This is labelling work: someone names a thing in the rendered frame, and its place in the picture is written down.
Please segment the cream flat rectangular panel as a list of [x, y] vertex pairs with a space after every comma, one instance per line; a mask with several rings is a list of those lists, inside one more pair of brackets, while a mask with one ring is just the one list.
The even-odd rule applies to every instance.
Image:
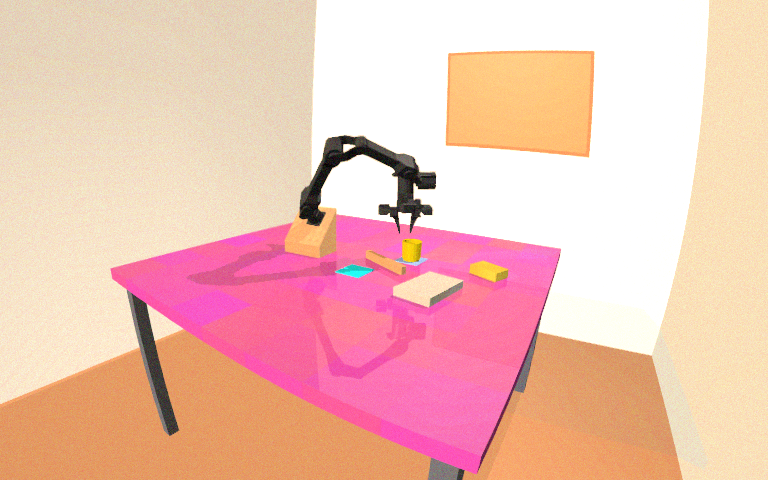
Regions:
[[463, 280], [433, 272], [393, 287], [393, 295], [430, 308], [463, 289]]

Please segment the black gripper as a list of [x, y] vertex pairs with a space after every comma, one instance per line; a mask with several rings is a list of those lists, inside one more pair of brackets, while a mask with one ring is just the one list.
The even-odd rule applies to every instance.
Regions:
[[[403, 197], [413, 197], [414, 198], [414, 190], [399, 190], [397, 189], [397, 199], [399, 197], [399, 194], [403, 194]], [[390, 217], [393, 217], [398, 232], [400, 234], [400, 223], [399, 223], [399, 215], [398, 212], [400, 208], [396, 207], [390, 207], [390, 204], [379, 204], [378, 205], [378, 215], [388, 215], [390, 213]], [[421, 204], [421, 209], [415, 209], [415, 213], [411, 213], [411, 221], [410, 221], [410, 229], [409, 233], [411, 234], [413, 226], [418, 219], [418, 217], [421, 217], [421, 212], [424, 215], [433, 215], [433, 207], [430, 204]]]

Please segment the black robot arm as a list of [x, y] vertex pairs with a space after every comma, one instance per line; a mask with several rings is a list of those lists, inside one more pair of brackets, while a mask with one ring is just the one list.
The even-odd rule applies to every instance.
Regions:
[[[355, 147], [344, 151], [345, 144]], [[418, 190], [436, 188], [436, 172], [420, 172], [413, 156], [395, 153], [368, 140], [364, 135], [331, 137], [325, 141], [323, 158], [312, 181], [301, 192], [299, 218], [307, 219], [306, 224], [321, 225], [326, 211], [321, 211], [318, 207], [321, 204], [321, 189], [329, 173], [341, 162], [350, 161], [358, 155], [365, 155], [391, 167], [395, 171], [392, 176], [398, 177], [399, 190], [414, 190], [414, 183]], [[421, 198], [414, 199], [399, 194], [396, 208], [400, 208], [401, 213], [413, 214], [415, 209], [421, 209]]]

